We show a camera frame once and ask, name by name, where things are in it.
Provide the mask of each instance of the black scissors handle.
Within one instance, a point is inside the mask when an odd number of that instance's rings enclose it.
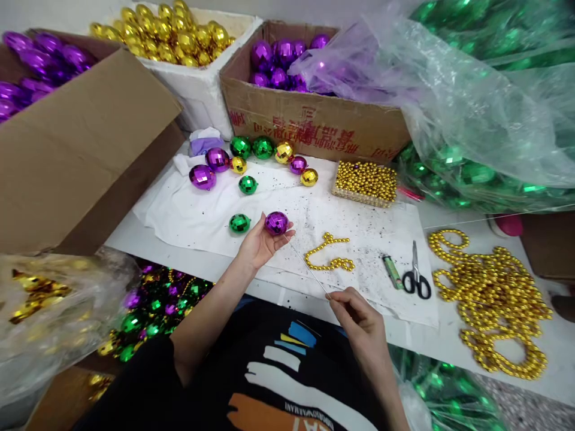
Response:
[[[410,281],[409,287],[408,287],[408,284],[405,282],[406,279],[408,279],[408,278]],[[419,275],[419,282],[417,282],[417,281],[415,281],[415,274],[413,273],[413,271],[407,271],[403,275],[401,282],[403,283],[403,288],[405,289],[405,291],[407,293],[415,293],[415,290],[417,289],[417,295],[421,299],[431,298],[431,287],[429,286],[429,282],[427,281],[427,279],[423,275]],[[426,295],[423,295],[423,291],[421,289],[422,285],[425,285],[425,287],[426,287]]]

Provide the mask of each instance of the scissors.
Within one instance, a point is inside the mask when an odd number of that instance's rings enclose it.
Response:
[[[409,278],[410,283],[406,284],[405,280]],[[431,288],[429,282],[423,275],[419,275],[419,268],[417,266],[417,244],[413,241],[413,271],[407,271],[401,279],[404,289],[407,293],[414,293],[417,289],[417,295],[421,299],[429,299],[431,297]],[[423,295],[421,289],[422,285],[426,287],[426,295]]]

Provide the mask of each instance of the person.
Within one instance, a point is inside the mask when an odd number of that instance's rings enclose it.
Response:
[[[210,292],[170,336],[141,346],[76,430],[409,430],[383,317],[354,288],[330,293],[345,335],[242,300],[295,234],[272,237],[264,220]]]

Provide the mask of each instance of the black t-shirt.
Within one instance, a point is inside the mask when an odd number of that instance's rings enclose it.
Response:
[[[183,387],[167,336],[147,341],[77,424],[88,429],[385,430],[339,328],[253,301]]]

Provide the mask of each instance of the white cloth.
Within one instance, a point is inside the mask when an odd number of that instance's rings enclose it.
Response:
[[[412,243],[416,240],[420,273],[431,283],[427,244],[415,206],[399,203],[384,210],[333,196],[330,189],[337,165],[314,157],[307,157],[309,166],[319,174],[314,187],[301,185],[298,175],[273,158],[250,158],[246,175],[258,182],[256,193],[250,196],[241,192],[240,177],[231,170],[216,174],[217,184],[210,191],[194,187],[188,173],[191,167],[205,163],[203,156],[178,154],[173,161],[173,166],[134,206],[136,216],[154,228],[161,240],[234,257],[243,240],[243,235],[228,228],[234,214],[247,215],[253,224],[262,211],[281,211],[294,224],[297,234],[290,243],[302,257],[323,243],[325,232],[334,238],[350,239],[348,243],[329,245],[310,258],[315,265],[327,264],[335,257],[352,259],[356,265],[352,272],[341,268],[314,271],[328,291],[354,286],[382,314],[438,327],[434,286],[428,300],[396,290],[382,261],[383,254],[390,254],[400,275],[411,270]],[[257,278],[305,295],[324,297],[321,286],[290,246],[278,251]]]

